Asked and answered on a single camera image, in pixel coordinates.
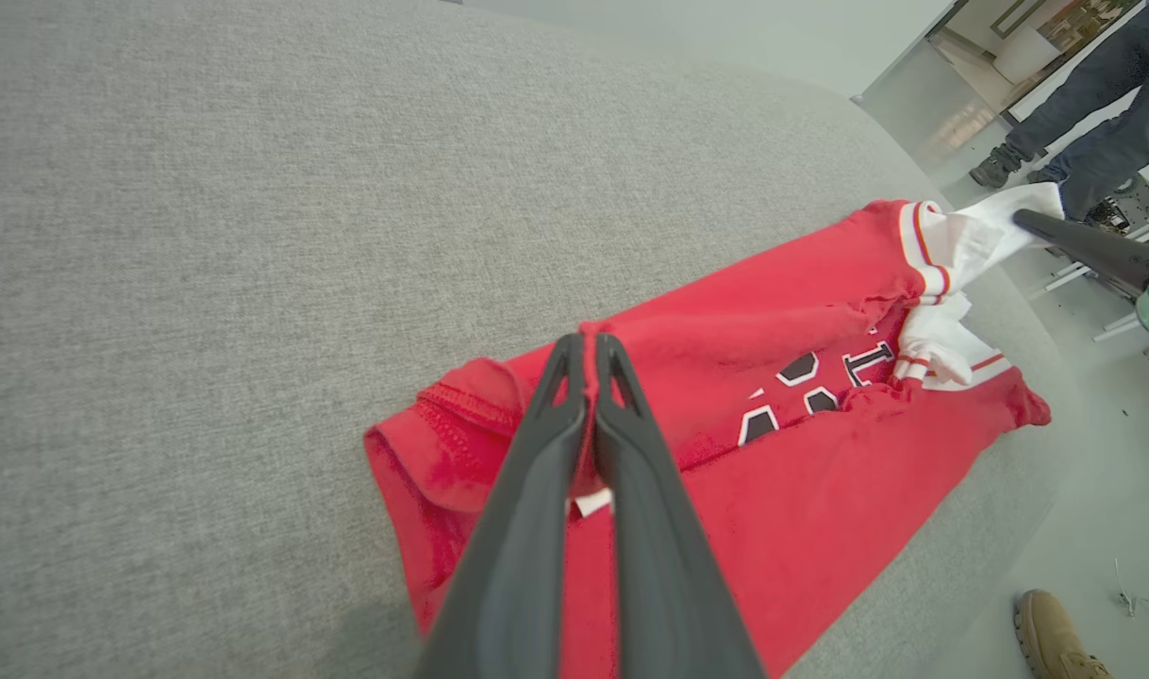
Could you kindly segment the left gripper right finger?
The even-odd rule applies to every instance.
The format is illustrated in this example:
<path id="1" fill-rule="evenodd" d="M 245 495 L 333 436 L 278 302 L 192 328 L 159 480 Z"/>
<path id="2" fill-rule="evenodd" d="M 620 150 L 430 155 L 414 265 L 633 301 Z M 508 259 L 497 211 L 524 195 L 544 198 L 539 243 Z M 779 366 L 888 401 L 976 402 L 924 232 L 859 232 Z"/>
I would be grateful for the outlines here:
<path id="1" fill-rule="evenodd" d="M 624 678 L 764 669 L 620 339 L 595 340 L 595 456 L 614 494 Z"/>

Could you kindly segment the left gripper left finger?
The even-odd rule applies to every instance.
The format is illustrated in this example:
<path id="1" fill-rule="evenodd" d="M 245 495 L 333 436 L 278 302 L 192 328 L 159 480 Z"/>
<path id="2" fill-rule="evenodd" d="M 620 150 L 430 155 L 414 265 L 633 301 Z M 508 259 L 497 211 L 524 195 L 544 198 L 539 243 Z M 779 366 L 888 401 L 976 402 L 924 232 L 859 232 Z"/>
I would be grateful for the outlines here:
<path id="1" fill-rule="evenodd" d="M 562 335 L 458 560 L 418 678 L 556 678 L 569 489 L 588 419 L 583 335 Z"/>

